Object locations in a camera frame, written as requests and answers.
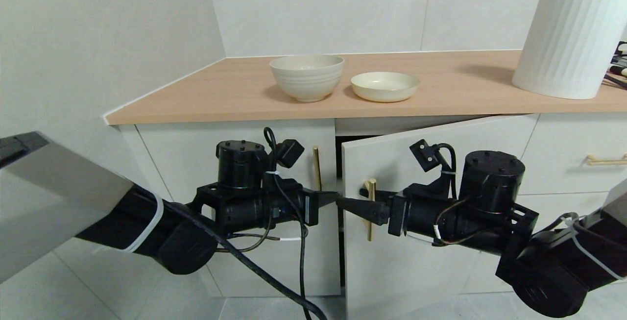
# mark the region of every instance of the drawer handle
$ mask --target drawer handle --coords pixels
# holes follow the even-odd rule
[[[315,184],[318,191],[322,191],[322,174],[320,173],[320,150],[318,146],[313,147],[313,169],[315,171]]]
[[[368,200],[376,201],[375,192],[377,191],[377,180],[374,178],[370,178],[367,181],[363,182],[363,185],[368,190]],[[365,227],[368,228],[368,242],[372,241],[372,222],[363,220],[365,223]]]
[[[593,155],[586,156],[586,164],[589,166],[627,166],[627,154],[622,159],[607,159],[602,160],[594,157]]]

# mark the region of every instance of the robotic arm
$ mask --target robotic arm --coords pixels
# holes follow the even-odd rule
[[[452,166],[439,153],[451,151]],[[376,191],[376,201],[338,198],[339,207],[388,233],[408,231],[433,238],[433,246],[459,244],[500,255],[496,276],[513,287],[533,310],[553,318],[577,313],[589,291],[627,276],[627,194],[583,219],[562,215],[533,234],[538,213],[515,203],[525,166],[495,151],[468,154],[459,198],[455,151],[424,140],[410,146],[423,170],[442,166],[431,184],[399,192]],[[448,198],[452,190],[453,198]],[[367,190],[360,195],[367,197]],[[570,226],[554,230],[562,219]]]
[[[270,128],[264,134],[270,153],[255,142],[220,142],[217,182],[198,188],[188,204],[163,200],[41,134],[0,139],[0,283],[71,237],[152,257],[179,275],[197,271],[222,251],[325,319],[304,294],[280,284],[228,242],[237,231],[266,228],[259,246],[281,222],[315,226],[318,209],[338,195],[278,177],[277,164],[291,168],[304,148],[292,139],[277,144]],[[215,209],[215,220],[201,214],[204,205]]]

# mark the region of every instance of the bowl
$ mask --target bowl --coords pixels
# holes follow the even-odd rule
[[[404,101],[416,93],[419,83],[413,75],[391,72],[364,73],[351,79],[356,95],[375,102]]]
[[[270,62],[277,85],[302,102],[320,101],[338,86],[344,59],[332,55],[286,56]]]

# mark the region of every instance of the tiled wall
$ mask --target tiled wall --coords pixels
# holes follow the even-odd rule
[[[143,185],[101,116],[224,57],[211,0],[0,0],[0,51],[0,137],[40,130]],[[0,285],[0,320],[217,319],[211,283],[70,240]]]
[[[520,49],[538,0],[213,1],[226,56],[238,57]]]

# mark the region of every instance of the cabinet door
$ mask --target cabinet door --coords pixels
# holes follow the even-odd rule
[[[313,146],[320,149],[323,189],[336,189],[336,150],[333,119],[315,121],[221,122],[138,125],[148,152],[163,177],[174,201],[190,202],[198,186],[217,180],[216,145],[225,140],[247,140],[263,144],[264,126],[270,126],[276,140],[297,139],[305,153],[290,170],[279,168],[283,177],[292,177],[306,188],[315,189]],[[262,230],[251,230],[262,233]],[[298,222],[286,222],[272,230],[276,237],[300,237]],[[239,248],[254,238],[237,238]],[[308,295],[340,294],[338,211],[335,204],[320,210],[318,226],[309,228],[305,253],[305,290]],[[285,286],[298,289],[300,242],[266,241],[246,254]],[[282,296],[229,253],[217,253],[208,267],[225,297]]]
[[[520,157],[536,120],[537,115],[490,117],[346,142],[344,195],[359,198],[359,189],[369,178],[377,179],[381,190],[399,191],[439,177],[438,170],[424,173],[411,154],[410,145],[420,139],[451,144],[457,151],[458,171],[464,157],[475,150]],[[416,238],[388,235],[387,225],[375,226],[368,242],[363,221],[351,213],[344,213],[344,231],[350,320],[390,319],[461,293],[479,255],[461,246],[434,248]]]
[[[627,162],[589,166],[590,154],[604,160],[627,154],[627,113],[540,115],[522,156],[527,170],[520,193],[605,192],[627,178]]]
[[[555,221],[562,213],[576,212],[583,216],[597,210],[603,206],[605,197],[607,193],[519,195],[516,203],[540,213],[535,224],[535,231],[539,231]],[[494,275],[498,264],[497,255],[481,253],[463,292],[511,292],[511,286]]]

